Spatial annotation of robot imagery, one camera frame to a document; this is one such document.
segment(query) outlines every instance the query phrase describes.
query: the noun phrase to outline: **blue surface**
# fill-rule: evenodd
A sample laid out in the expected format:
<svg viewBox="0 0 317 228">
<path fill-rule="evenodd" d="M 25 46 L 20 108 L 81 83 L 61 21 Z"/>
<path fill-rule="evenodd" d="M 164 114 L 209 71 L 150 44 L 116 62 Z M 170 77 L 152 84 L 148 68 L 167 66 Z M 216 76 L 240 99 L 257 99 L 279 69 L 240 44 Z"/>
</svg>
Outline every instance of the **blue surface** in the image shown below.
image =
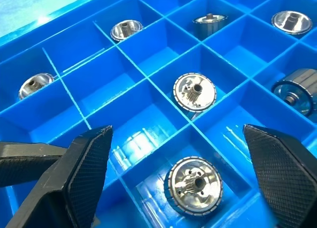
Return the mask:
<svg viewBox="0 0 317 228">
<path fill-rule="evenodd" d="M 24 34 L 0 47 L 0 140 L 68 147 L 87 129 L 112 124 L 96 213 L 101 228 L 272 228 L 276 220 L 260 195 L 242 127 L 289 133 L 317 156 L 317 125 L 270 92 L 289 72 L 317 68 L 317 29 L 295 38 L 271 26 L 270 18 L 297 10 L 316 26 L 316 6 L 317 0 L 82 0 L 67 6 L 74 9 L 0 40 Z M 192 20 L 210 12 L 228 15 L 228 24 L 197 39 Z M 110 29 L 124 19 L 145 28 L 116 43 Z M 56 80 L 19 101 L 21 84 L 40 72 Z M 173 83 L 188 72 L 204 74 L 217 90 L 216 103 L 194 121 L 172 98 Z M 185 156 L 209 160 L 224 181 L 220 207 L 201 220 L 176 213 L 162 190 L 168 170 Z M 34 184 L 0 189 L 0 227 Z"/>
</svg>

